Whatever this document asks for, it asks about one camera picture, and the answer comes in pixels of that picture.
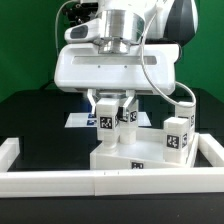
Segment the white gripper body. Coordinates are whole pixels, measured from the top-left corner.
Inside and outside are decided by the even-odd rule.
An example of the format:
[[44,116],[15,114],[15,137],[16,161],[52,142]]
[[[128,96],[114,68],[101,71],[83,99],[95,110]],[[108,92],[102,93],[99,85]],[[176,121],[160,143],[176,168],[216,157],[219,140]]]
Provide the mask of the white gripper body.
[[67,92],[175,89],[176,46],[141,44],[142,19],[93,19],[65,31],[54,81]]

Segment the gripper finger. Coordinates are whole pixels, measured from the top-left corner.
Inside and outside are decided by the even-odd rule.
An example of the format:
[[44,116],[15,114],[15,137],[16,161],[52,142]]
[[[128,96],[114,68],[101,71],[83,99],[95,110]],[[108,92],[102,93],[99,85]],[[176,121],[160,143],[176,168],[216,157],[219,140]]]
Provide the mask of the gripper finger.
[[122,104],[122,116],[127,117],[129,108],[134,104],[136,101],[135,91],[134,90],[127,90],[125,93],[125,101]]
[[91,114],[94,115],[96,112],[96,104],[99,100],[98,91],[96,89],[88,89],[87,98],[91,104]]

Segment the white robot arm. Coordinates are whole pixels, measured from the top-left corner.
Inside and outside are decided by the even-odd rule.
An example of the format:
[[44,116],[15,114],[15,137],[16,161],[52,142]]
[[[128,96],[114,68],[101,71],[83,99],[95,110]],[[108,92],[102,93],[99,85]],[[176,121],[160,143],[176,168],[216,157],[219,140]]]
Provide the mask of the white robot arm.
[[122,94],[128,114],[134,97],[168,99],[179,85],[174,64],[181,47],[196,34],[194,0],[70,0],[62,7],[73,25],[67,45],[57,50],[55,84],[68,92],[88,93],[95,104]]

